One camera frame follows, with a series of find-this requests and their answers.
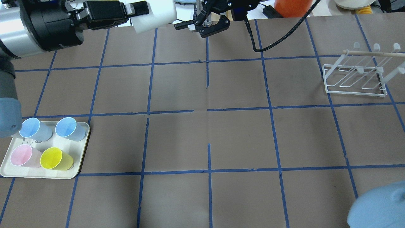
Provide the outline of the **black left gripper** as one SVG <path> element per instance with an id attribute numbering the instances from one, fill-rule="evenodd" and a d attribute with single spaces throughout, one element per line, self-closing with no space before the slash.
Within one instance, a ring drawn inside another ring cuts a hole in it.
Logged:
<path id="1" fill-rule="evenodd" d="M 147 1 L 123 4 L 120 1 L 84 1 L 74 8 L 73 1 L 65 1 L 68 16 L 65 28 L 69 31 L 101 30 L 124 24 L 129 17 L 148 15 Z"/>

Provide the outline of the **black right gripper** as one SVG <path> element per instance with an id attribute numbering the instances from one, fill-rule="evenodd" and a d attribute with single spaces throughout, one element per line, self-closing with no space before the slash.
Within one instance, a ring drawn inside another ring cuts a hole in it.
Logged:
<path id="1" fill-rule="evenodd" d="M 203 8 L 194 7 L 193 19 L 176 23 L 174 28 L 175 30 L 182 30 L 193 25 L 202 38 L 207 38 L 227 30 L 230 26 L 230 20 L 225 15 L 221 15 L 216 24 L 204 26 L 209 13 L 220 15 L 230 11 L 233 19 L 246 19 L 247 13 L 255 9 L 260 2 L 260 0 L 203 0 Z"/>

